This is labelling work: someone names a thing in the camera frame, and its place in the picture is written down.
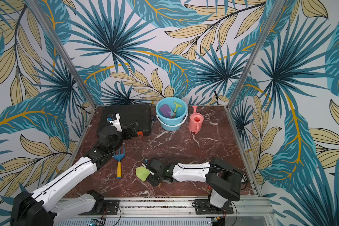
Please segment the pink toy watering can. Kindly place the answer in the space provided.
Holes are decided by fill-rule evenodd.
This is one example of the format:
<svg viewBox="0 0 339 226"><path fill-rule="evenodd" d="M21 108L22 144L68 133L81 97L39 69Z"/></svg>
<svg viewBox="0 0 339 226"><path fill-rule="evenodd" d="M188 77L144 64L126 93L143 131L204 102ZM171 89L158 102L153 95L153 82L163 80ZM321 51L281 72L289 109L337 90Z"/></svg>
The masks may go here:
<svg viewBox="0 0 339 226"><path fill-rule="evenodd" d="M201 130L204 116L197 112L198 106L192 106L193 113L190 115L190 121L189 121L189 130L195 134L198 134L198 132Z"/></svg>

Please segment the light blue plastic bucket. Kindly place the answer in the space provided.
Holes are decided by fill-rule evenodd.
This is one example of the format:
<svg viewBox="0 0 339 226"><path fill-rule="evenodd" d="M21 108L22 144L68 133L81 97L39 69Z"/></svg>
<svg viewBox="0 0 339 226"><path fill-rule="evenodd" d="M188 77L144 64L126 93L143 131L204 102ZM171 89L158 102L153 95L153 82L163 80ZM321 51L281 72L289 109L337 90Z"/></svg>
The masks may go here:
<svg viewBox="0 0 339 226"><path fill-rule="evenodd" d="M160 100L155 111L157 120L167 131L178 130L188 117L187 104L182 99L175 97Z"/></svg>

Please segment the purple toy scoop pink handle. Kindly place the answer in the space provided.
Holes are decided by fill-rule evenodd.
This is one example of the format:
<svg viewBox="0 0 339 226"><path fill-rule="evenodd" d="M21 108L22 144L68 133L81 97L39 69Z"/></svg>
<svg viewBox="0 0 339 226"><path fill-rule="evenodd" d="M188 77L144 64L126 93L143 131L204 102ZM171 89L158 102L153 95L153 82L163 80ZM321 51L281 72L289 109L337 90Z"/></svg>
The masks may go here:
<svg viewBox="0 0 339 226"><path fill-rule="evenodd" d="M168 104L163 104L160 108L160 113L165 118L172 118L174 112Z"/></svg>

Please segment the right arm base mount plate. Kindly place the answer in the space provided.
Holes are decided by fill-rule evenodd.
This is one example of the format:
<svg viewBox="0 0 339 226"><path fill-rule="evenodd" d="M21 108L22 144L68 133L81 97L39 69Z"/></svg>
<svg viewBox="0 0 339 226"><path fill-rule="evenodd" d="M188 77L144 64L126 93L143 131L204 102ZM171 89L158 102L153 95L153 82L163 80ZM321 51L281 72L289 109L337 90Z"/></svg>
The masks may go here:
<svg viewBox="0 0 339 226"><path fill-rule="evenodd" d="M196 215L227 215L233 214L233 206L230 201L224 203L222 208L210 204L207 199L196 199L192 202Z"/></svg>

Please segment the green toy shovel wooden handle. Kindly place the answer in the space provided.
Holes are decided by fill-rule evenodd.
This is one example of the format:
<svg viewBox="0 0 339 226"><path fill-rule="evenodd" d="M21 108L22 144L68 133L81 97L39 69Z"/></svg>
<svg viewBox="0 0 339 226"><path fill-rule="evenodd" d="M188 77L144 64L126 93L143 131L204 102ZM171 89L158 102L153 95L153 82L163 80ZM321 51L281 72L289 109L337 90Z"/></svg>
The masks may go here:
<svg viewBox="0 0 339 226"><path fill-rule="evenodd" d="M144 166L137 167L136 168L136 176L145 182L147 180L147 177L151 174L151 172Z"/></svg>

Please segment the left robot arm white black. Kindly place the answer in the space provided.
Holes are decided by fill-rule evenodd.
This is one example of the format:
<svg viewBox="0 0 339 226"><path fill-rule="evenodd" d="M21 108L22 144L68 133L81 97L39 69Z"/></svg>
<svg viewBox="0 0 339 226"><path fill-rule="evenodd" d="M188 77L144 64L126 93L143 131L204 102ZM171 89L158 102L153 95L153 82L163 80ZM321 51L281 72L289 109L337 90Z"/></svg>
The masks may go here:
<svg viewBox="0 0 339 226"><path fill-rule="evenodd" d="M10 217L12 226L54 226L76 215L100 212L104 198L89 191L71 201L58 201L85 178L111 161L124 140L137 135L137 122L111 122L98 135L98 144L69 169L51 182L29 193L22 191L13 201Z"/></svg>

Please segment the green toy rake wooden handle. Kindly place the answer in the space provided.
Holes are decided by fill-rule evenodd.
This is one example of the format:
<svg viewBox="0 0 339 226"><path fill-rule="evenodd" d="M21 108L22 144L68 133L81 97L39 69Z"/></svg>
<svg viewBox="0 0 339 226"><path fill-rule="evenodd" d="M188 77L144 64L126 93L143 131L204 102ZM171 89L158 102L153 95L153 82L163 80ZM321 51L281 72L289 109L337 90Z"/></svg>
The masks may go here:
<svg viewBox="0 0 339 226"><path fill-rule="evenodd" d="M183 107L180 103L177 103L176 101L173 101L173 103L175 104L175 110L174 110L174 114L172 116L172 118L175 118L176 117L176 113L177 113L177 110L181 107Z"/></svg>

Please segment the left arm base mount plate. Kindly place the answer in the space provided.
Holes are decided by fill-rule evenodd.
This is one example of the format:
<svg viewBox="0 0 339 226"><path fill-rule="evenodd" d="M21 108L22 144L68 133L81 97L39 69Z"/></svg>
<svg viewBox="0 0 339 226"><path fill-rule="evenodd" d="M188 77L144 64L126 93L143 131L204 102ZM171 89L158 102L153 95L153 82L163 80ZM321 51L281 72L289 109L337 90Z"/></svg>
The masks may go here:
<svg viewBox="0 0 339 226"><path fill-rule="evenodd" d="M120 200L107 200L104 199L99 204L95 204L95 207L89 211L80 214L81 216L115 216L119 211Z"/></svg>

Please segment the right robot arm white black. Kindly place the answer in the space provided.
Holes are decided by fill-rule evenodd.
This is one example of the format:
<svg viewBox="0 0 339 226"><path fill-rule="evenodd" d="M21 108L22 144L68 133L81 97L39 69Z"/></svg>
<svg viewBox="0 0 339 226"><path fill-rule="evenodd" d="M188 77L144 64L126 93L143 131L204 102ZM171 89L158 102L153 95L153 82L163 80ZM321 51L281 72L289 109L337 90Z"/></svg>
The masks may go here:
<svg viewBox="0 0 339 226"><path fill-rule="evenodd" d="M244 172L221 160L213 159L201 164L170 163L162 164L155 158L145 159L142 165L149 171L145 181L153 186L165 182L203 182L211 189L204 203L195 201L195 207L203 207L211 213L224 209L226 203L240 200Z"/></svg>

